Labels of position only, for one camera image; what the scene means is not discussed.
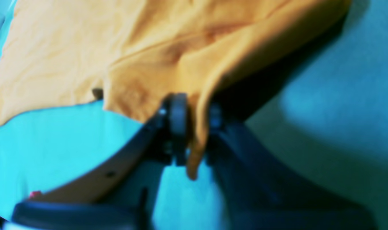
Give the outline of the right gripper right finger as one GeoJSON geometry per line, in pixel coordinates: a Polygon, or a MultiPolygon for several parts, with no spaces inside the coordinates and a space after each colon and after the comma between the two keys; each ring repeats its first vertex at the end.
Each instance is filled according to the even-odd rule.
{"type": "Polygon", "coordinates": [[[300,176],[231,114],[209,110],[208,162],[220,179],[233,230],[375,230],[371,213],[300,176]]]}

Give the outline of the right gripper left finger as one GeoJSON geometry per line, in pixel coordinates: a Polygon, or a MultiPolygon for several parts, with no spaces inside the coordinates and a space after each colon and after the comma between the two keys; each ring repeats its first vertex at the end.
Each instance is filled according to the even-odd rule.
{"type": "Polygon", "coordinates": [[[43,195],[18,203],[13,230],[146,230],[148,189],[132,207],[105,205],[144,161],[161,168],[186,163],[188,97],[169,94],[134,137],[85,175],[43,195]]]}

